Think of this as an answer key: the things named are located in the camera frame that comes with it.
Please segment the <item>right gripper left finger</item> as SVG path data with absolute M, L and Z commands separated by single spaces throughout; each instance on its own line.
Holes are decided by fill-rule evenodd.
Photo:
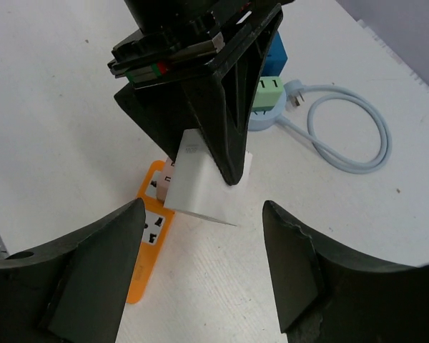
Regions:
M 0 342 L 114 342 L 145 224 L 135 199 L 0 259 Z

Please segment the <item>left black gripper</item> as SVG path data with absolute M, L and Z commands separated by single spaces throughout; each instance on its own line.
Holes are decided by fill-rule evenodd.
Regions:
M 138 29 L 112 49 L 109 70 L 128 81 L 114 100 L 172 160 L 184 131 L 198 129 L 224 181 L 238 184 L 244 173 L 247 121 L 283 19 L 281 4 L 125 4 Z

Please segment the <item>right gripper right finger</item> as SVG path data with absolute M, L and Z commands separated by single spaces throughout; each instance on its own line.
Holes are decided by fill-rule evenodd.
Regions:
M 289 342 L 429 342 L 429 264 L 354 250 L 270 200 L 262 222 L 280 331 Z

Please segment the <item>round light blue power strip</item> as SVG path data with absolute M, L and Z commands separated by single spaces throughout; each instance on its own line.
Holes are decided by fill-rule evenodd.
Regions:
M 367 99 L 335 84 L 283 84 L 269 111 L 253 111 L 249 130 L 277 125 L 306 140 L 328 164 L 349 174 L 382 169 L 393 150 L 392 134 L 382 114 Z

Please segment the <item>green plug adapter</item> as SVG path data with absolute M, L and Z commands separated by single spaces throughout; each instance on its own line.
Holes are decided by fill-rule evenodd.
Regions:
M 269 111 L 273 109 L 283 89 L 283 83 L 279 76 L 261 76 L 252 104 L 252 111 Z

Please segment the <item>white charger block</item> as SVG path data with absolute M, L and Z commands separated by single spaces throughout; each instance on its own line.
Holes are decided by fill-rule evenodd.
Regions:
M 188 129 L 182 135 L 164 205 L 200 219 L 237 226 L 251 164 L 252 154 L 246 152 L 240 182 L 228 185 L 199 130 Z

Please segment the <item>blue cube socket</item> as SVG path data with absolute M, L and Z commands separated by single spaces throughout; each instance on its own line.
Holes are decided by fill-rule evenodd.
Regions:
M 280 76 L 287 63 L 287 53 L 280 33 L 275 34 L 270 45 L 261 76 Z

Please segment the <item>orange power strip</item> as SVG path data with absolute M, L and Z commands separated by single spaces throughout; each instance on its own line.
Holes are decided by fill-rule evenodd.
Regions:
M 165 162 L 161 160 L 151 163 L 137 193 L 137 198 L 144 202 L 146 218 L 127 304 L 136 304 L 142 299 L 174 219 L 175 212 L 165 208 L 157 198 L 157 181 L 164 170 L 164 165 Z

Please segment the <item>brown pink plug adapter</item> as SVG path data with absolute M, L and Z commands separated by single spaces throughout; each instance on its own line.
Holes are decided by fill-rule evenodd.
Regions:
M 174 172 L 174 162 L 168 158 L 157 179 L 157 199 L 164 203 Z

